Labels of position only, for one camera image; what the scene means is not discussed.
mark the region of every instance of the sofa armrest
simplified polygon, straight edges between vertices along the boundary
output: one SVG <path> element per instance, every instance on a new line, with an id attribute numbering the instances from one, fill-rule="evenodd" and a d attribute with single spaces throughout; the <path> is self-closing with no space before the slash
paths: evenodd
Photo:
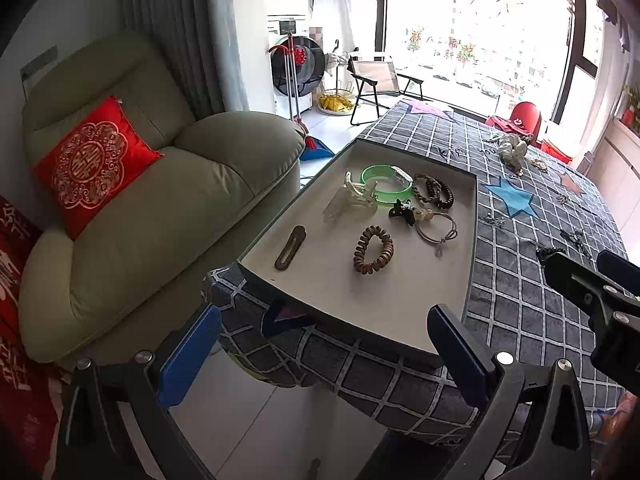
<path id="1" fill-rule="evenodd" d="M 60 359 L 82 339 L 70 295 L 73 250 L 63 227 L 48 228 L 24 267 L 18 320 L 25 350 L 34 361 Z"/>
<path id="2" fill-rule="evenodd" d="M 287 174 L 305 142 L 300 127 L 282 117 L 226 112 L 188 126 L 174 145 L 230 167 L 255 196 Z"/>

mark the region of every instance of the green leather sofa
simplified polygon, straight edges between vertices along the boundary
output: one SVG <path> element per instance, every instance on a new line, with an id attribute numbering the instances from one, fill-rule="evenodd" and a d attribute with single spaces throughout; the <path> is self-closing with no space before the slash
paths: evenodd
<path id="1" fill-rule="evenodd" d="M 293 123 L 259 112 L 196 122 L 158 48 L 138 32 L 79 50 L 34 86 L 22 111 L 29 163 L 111 94 L 164 157 L 76 240 L 53 224 L 30 254 L 22 340 L 34 360 L 66 368 L 82 356 L 108 364 L 155 349 L 200 305 L 206 273 L 237 258 L 300 189 L 304 142 Z"/>

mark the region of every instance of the car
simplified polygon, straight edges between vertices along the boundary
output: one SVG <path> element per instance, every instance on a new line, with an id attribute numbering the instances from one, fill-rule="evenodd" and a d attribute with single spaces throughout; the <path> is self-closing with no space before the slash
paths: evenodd
<path id="1" fill-rule="evenodd" d="M 474 87 L 474 84 L 469 81 L 469 79 L 465 79 L 464 77 L 457 78 L 456 83 L 458 83 L 460 86 L 466 86 L 467 88 Z"/>
<path id="2" fill-rule="evenodd" d="M 486 86 L 480 87 L 480 91 L 484 95 L 488 95 L 489 97 L 492 97 L 494 99 L 497 99 L 498 97 L 500 97 L 500 94 L 498 94 L 498 92 L 495 92 L 495 91 L 491 90 L 490 88 L 487 88 Z"/>

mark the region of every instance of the folding chair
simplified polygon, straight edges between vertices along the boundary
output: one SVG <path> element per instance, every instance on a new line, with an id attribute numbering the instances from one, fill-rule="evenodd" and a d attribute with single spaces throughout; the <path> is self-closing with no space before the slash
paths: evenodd
<path id="1" fill-rule="evenodd" d="M 412 82 L 420 86 L 420 101 L 424 100 L 422 95 L 422 83 L 424 81 L 396 72 L 391 56 L 385 52 L 373 52 L 372 54 L 364 54 L 360 51 L 351 52 L 349 54 L 348 70 L 356 80 L 356 86 L 358 88 L 356 104 L 351 113 L 351 126 L 375 122 L 375 120 L 364 121 L 362 123 L 353 122 L 360 101 L 375 105 L 376 114 L 379 119 L 381 107 L 390 110 L 388 106 L 380 104 L 378 101 L 379 95 L 409 95 L 418 98 L 418 94 L 407 91 Z M 404 90 L 400 89 L 398 77 L 407 79 Z M 373 101 L 363 97 L 370 95 L 373 95 Z"/>

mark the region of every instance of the white tile floor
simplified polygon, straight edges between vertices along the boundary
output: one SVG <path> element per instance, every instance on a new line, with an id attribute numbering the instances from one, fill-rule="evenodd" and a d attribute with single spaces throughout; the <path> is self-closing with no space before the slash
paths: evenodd
<path id="1" fill-rule="evenodd" d="M 392 106 L 398 99 L 382 96 L 381 102 Z M 375 116 L 375 109 L 364 105 L 356 118 Z M 302 117 L 311 135 L 335 153 L 367 126 L 350 126 L 350 117 L 313 109 Z M 302 162 L 301 175 L 315 175 L 329 160 Z M 147 473 L 164 480 L 129 405 L 122 404 L 121 412 Z M 224 351 L 207 358 L 183 402 L 170 412 L 218 480 L 353 480 L 385 434 L 383 426 L 324 385 L 270 386 Z"/>
<path id="2" fill-rule="evenodd" d="M 392 107 L 400 100 L 396 96 L 382 95 L 380 103 Z M 380 115 L 384 115 L 386 110 L 380 108 Z M 376 118 L 376 108 L 372 105 L 363 104 L 358 107 L 355 120 L 357 122 L 372 121 Z M 357 137 L 368 124 L 360 126 L 351 126 L 351 116 L 332 116 L 319 111 L 317 108 L 311 108 L 302 112 L 302 121 L 309 129 L 309 134 L 316 139 L 322 140 L 329 149 L 334 153 L 338 153 L 355 137 Z M 300 162 L 300 175 L 302 177 L 314 176 L 318 171 L 330 161 L 330 158 L 321 158 L 319 160 L 303 160 Z M 308 179 L 302 179 L 302 183 L 306 184 Z"/>

